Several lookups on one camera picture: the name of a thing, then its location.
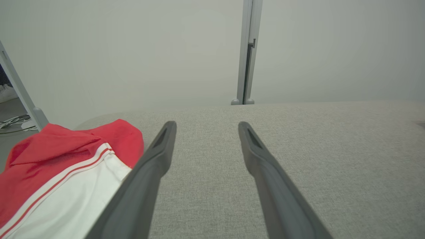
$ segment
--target white frame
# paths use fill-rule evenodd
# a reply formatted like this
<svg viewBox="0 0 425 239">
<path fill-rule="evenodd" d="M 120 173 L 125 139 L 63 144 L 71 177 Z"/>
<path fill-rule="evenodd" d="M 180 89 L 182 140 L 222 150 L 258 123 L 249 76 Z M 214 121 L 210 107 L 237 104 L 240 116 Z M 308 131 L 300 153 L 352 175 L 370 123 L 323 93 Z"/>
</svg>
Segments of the white frame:
<svg viewBox="0 0 425 239">
<path fill-rule="evenodd" d="M 38 131 L 40 131 L 44 126 L 47 125 L 48 123 L 47 118 L 44 115 L 43 111 L 41 111 L 40 108 L 35 107 L 34 103 L 32 102 L 28 92 L 26 91 L 24 87 L 24 84 L 22 83 L 21 79 L 18 76 L 18 73 L 15 70 L 15 67 L 10 61 L 10 57 L 7 54 L 1 41 L 0 41 L 0 55 L 1 55 L 0 65 L 3 67 L 3 70 L 6 73 L 6 76 L 8 77 L 10 83 L 15 89 L 28 115 L 34 121 Z"/>
<path fill-rule="evenodd" d="M 238 92 L 236 99 L 232 100 L 232 105 L 254 104 L 254 100 L 250 97 L 255 56 L 257 54 L 262 7 L 263 0 L 244 0 L 244 10 L 242 13 L 241 53 L 239 56 Z M 254 44 L 254 47 L 251 48 L 251 57 L 248 66 L 248 82 L 245 88 L 248 44 Z"/>
</svg>

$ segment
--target red stripe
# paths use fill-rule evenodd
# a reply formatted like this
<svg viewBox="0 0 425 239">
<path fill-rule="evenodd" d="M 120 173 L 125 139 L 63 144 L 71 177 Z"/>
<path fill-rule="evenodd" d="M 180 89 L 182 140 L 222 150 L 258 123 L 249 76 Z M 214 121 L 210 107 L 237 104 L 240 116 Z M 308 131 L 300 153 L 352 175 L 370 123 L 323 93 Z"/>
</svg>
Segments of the red stripe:
<svg viewBox="0 0 425 239">
<path fill-rule="evenodd" d="M 81 166 L 79 168 L 75 168 L 73 170 L 71 170 L 70 172 L 68 172 L 61 180 L 59 180 L 57 183 L 55 183 L 49 190 L 47 190 L 45 193 L 43 193 L 43 195 L 41 195 L 39 198 L 37 198 L 28 208 L 27 210 L 24 212 L 24 214 L 18 219 L 18 221 L 15 222 L 15 224 L 13 224 L 7 231 L 5 231 L 1 236 L 0 239 L 2 239 L 10 230 L 12 230 L 24 217 L 25 215 L 28 213 L 28 211 L 41 199 L 43 198 L 46 194 L 48 194 L 54 187 L 56 187 L 58 184 L 60 184 L 60 182 L 62 182 L 70 173 L 74 172 L 75 170 L 79 170 L 81 168 L 86 168 L 89 166 L 92 166 L 93 164 L 95 164 L 97 161 L 100 160 L 100 158 L 102 157 L 102 155 L 108 151 L 110 149 L 106 148 L 104 151 L 102 151 L 102 153 L 100 154 L 99 158 L 96 159 L 96 161 L 94 161 L 93 163 L 89 164 L 89 165 L 85 165 L 85 166 Z"/>
</svg>

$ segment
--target gray couch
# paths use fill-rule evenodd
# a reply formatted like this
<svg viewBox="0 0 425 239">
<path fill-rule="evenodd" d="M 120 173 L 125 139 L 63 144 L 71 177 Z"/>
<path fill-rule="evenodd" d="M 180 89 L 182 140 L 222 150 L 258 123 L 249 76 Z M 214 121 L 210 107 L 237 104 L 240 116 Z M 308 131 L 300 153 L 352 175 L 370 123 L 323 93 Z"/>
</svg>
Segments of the gray couch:
<svg viewBox="0 0 425 239">
<path fill-rule="evenodd" d="M 294 103 L 128 112 L 148 144 L 177 122 L 151 238 L 267 238 L 238 123 L 247 121 L 334 238 L 425 238 L 425 104 Z"/>
</svg>

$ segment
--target cable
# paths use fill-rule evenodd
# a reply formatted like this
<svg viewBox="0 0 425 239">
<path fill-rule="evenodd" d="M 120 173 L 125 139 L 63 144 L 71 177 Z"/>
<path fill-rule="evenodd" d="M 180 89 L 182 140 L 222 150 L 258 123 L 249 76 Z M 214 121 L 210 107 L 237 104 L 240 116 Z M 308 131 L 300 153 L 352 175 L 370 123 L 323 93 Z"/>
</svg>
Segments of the cable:
<svg viewBox="0 0 425 239">
<path fill-rule="evenodd" d="M 26 121 L 28 121 L 30 119 L 31 119 L 31 117 L 28 114 L 24 114 L 24 115 L 21 115 L 21 116 L 13 117 L 13 118 L 10 118 L 10 119 L 2 122 L 2 125 L 0 125 L 0 129 L 9 128 L 13 124 L 24 123 L 24 122 L 26 122 Z"/>
<path fill-rule="evenodd" d="M 34 128 L 35 126 L 31 126 L 31 127 L 28 127 L 28 128 L 25 128 L 25 129 L 21 129 L 21 130 L 17 130 L 17 131 L 11 131 L 11 132 L 6 132 L 6 133 L 0 133 L 0 134 L 10 134 L 10 133 L 15 133 L 15 132 L 19 132 L 19 131 L 24 131 L 24 130 L 26 130 L 26 129 L 31 129 L 31 128 Z"/>
</svg>

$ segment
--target red fabric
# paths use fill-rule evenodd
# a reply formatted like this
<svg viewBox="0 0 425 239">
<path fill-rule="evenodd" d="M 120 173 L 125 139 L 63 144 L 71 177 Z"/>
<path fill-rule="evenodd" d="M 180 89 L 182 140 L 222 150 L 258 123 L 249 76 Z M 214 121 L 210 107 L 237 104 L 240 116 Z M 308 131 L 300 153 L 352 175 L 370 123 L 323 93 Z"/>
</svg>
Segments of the red fabric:
<svg viewBox="0 0 425 239">
<path fill-rule="evenodd" d="M 0 174 L 0 228 L 47 181 L 66 168 L 88 160 L 109 143 L 118 158 L 133 168 L 143 154 L 142 133 L 124 120 L 85 131 L 48 124 L 16 144 Z"/>
</svg>

